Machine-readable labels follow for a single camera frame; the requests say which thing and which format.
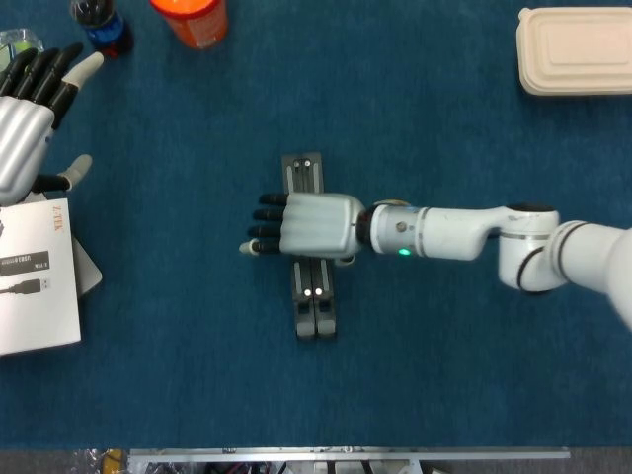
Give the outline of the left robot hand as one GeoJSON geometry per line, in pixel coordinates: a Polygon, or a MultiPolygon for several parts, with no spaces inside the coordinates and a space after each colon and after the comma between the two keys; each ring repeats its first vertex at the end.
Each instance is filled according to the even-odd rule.
{"type": "Polygon", "coordinates": [[[41,172],[53,135],[79,92],[103,66],[94,52],[77,64],[83,51],[73,43],[64,49],[35,48],[18,53],[1,72],[1,204],[10,206],[29,194],[68,192],[90,171],[93,158],[78,156],[56,175],[41,172]]]}

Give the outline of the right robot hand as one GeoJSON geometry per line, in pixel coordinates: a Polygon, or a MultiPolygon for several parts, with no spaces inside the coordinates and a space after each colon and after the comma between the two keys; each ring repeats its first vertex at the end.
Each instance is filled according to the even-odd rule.
{"type": "Polygon", "coordinates": [[[354,262],[362,249],[357,236],[366,207],[342,194],[263,194],[253,212],[257,223],[239,245],[247,256],[289,255],[325,259],[339,266],[354,262]]]}

